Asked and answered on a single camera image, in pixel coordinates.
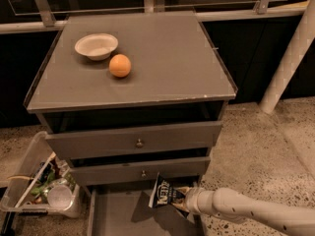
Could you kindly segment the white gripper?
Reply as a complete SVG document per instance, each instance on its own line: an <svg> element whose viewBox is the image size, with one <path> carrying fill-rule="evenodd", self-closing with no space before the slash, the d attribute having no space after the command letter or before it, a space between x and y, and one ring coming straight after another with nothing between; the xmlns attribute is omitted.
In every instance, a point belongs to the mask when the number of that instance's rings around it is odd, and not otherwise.
<svg viewBox="0 0 315 236"><path fill-rule="evenodd" d="M172 203L174 207L185 212L194 214L213 215L214 191L207 191L203 188L179 187L176 189L185 197L184 203Z"/></svg>

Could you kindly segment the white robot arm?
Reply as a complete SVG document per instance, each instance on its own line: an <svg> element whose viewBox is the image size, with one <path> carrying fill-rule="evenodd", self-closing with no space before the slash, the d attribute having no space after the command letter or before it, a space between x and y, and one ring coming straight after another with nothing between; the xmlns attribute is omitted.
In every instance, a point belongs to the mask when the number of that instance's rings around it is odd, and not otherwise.
<svg viewBox="0 0 315 236"><path fill-rule="evenodd" d="M251 199L229 188L208 191L179 188L184 197L176 208L193 214L211 215L230 222L253 219L287 236L315 236L315 210Z"/></svg>

